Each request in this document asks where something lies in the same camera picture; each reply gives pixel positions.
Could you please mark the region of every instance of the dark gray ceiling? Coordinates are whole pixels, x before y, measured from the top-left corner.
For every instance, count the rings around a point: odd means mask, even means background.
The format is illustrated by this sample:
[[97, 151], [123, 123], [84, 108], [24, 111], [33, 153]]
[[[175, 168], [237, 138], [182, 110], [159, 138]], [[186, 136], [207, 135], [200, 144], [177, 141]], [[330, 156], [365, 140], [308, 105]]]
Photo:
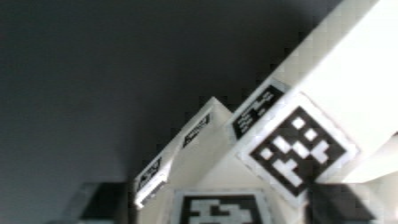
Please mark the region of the dark gray ceiling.
[[136, 176], [209, 98], [237, 108], [338, 2], [0, 1], [0, 223], [58, 219], [86, 181]]

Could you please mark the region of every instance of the black square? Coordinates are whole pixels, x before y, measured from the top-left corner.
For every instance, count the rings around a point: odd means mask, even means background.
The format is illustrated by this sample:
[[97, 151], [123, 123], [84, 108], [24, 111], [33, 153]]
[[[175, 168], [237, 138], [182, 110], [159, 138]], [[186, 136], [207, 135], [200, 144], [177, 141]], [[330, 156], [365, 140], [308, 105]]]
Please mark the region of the black square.
[[298, 107], [251, 152], [251, 157], [296, 196], [346, 153], [319, 122]]
[[241, 116], [234, 121], [234, 130], [237, 139], [242, 138], [244, 134], [251, 130], [264, 114], [271, 110], [280, 98], [283, 96], [283, 91], [271, 85], [266, 88], [255, 102], [251, 103], [250, 107], [246, 108]]
[[191, 144], [193, 140], [196, 139], [196, 136], [200, 135], [202, 130], [207, 127], [209, 123], [210, 123], [210, 114], [205, 116], [200, 124], [196, 125], [196, 128], [193, 129], [191, 133], [186, 136], [184, 148], [187, 147], [187, 145]]
[[266, 224], [255, 195], [186, 196], [179, 224]]
[[139, 182], [139, 185], [138, 185], [138, 191], [143, 189], [143, 187], [147, 186], [147, 184], [150, 183], [157, 173], [159, 173], [159, 170], [161, 170], [161, 162], [163, 162], [163, 157], [159, 158], [157, 162], [154, 163], [147, 173], [143, 174], [141, 176], [141, 182]]

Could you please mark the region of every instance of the gray background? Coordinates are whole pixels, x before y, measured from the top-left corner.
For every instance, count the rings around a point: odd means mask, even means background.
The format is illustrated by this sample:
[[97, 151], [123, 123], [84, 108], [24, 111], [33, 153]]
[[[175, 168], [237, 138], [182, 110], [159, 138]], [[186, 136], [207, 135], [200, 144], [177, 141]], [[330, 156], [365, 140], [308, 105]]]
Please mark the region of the gray background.
[[0, 0], [0, 223], [123, 181], [216, 96], [235, 110], [340, 0]]

